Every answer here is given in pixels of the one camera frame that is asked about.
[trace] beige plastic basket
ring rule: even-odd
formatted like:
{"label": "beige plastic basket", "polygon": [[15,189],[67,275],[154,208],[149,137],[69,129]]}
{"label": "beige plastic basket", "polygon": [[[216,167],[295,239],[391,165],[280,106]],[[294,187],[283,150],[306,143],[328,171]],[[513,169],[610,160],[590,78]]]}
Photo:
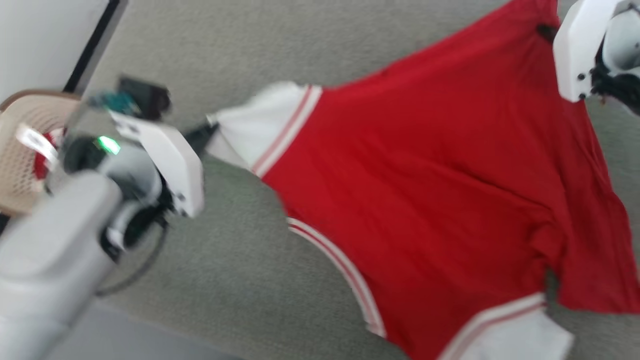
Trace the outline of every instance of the beige plastic basket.
{"label": "beige plastic basket", "polygon": [[64,127],[78,102],[76,95],[27,90],[0,104],[0,212],[29,213],[39,196],[33,174],[35,152],[15,138],[18,125],[46,134]]}

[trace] black cable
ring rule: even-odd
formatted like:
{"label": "black cable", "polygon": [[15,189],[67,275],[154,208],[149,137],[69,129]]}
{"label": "black cable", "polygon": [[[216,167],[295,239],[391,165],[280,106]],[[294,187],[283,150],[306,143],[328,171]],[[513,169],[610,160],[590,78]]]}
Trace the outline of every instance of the black cable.
{"label": "black cable", "polygon": [[157,223],[162,227],[162,234],[160,234],[160,237],[158,237],[156,241],[156,247],[154,248],[151,255],[149,255],[147,260],[145,260],[144,264],[142,264],[142,266],[140,266],[131,276],[126,278],[126,280],[98,290],[98,292],[95,293],[95,296],[104,298],[126,290],[127,288],[138,282],[144,275],[149,272],[149,270],[151,270],[151,268],[155,265],[156,261],[160,257],[160,253],[162,253],[162,249],[164,248],[164,245],[166,243],[166,236],[169,233],[169,223],[165,219],[161,218],[160,220],[157,220]]}

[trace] red and white cloth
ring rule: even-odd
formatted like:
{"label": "red and white cloth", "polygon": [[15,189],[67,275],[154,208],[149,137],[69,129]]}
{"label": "red and white cloth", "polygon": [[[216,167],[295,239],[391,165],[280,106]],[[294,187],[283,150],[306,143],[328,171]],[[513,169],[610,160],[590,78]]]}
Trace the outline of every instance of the red and white cloth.
{"label": "red and white cloth", "polygon": [[558,94],[556,0],[514,0],[368,78],[280,83],[212,115],[291,231],[414,360],[562,359],[572,309],[640,313],[627,213],[584,103]]}

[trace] gray surface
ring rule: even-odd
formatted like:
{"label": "gray surface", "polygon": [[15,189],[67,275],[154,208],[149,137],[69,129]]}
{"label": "gray surface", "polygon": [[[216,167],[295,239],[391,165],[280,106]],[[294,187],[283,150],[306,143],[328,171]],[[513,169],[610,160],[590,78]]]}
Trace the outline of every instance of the gray surface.
{"label": "gray surface", "polygon": [[208,344],[132,320],[92,305],[63,344],[47,360],[239,360]]}
{"label": "gray surface", "polygon": [[[121,72],[167,84],[173,121],[188,127],[272,81],[334,85],[356,79],[503,3],[131,0],[90,88],[110,88]],[[616,190],[640,230],[640,122],[591,107]],[[112,304],[247,360],[403,358],[364,329],[350,289],[324,255],[287,232],[271,191],[212,159],[205,161],[205,176],[205,213],[174,221],[157,266]],[[118,276],[130,272],[150,245]],[[578,336],[571,359],[640,358],[638,317],[556,306],[552,314]]]}

